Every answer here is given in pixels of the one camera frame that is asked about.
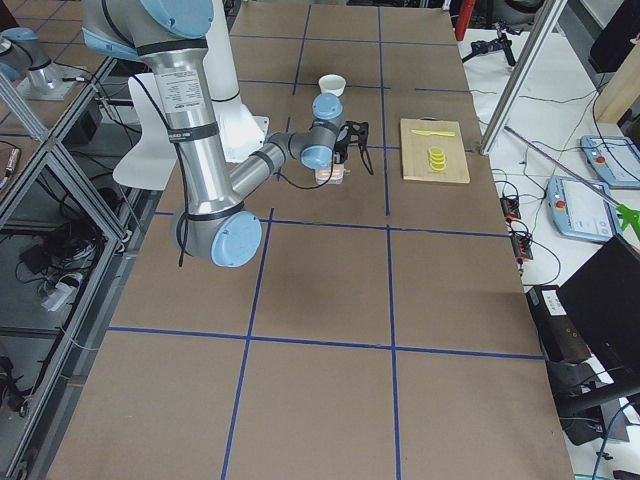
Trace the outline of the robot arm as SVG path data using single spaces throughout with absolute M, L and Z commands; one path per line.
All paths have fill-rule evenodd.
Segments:
M 183 180 L 184 208 L 174 215 L 182 255 L 220 267 L 245 265 L 262 239 L 260 221 L 246 210 L 245 199 L 290 159 L 311 169 L 331 166 L 343 125 L 340 99 L 318 95 L 308 131 L 275 133 L 229 169 L 204 68 L 206 35 L 215 19 L 212 2 L 86 1 L 83 14 L 90 49 L 142 62 L 153 72 L 156 107 Z

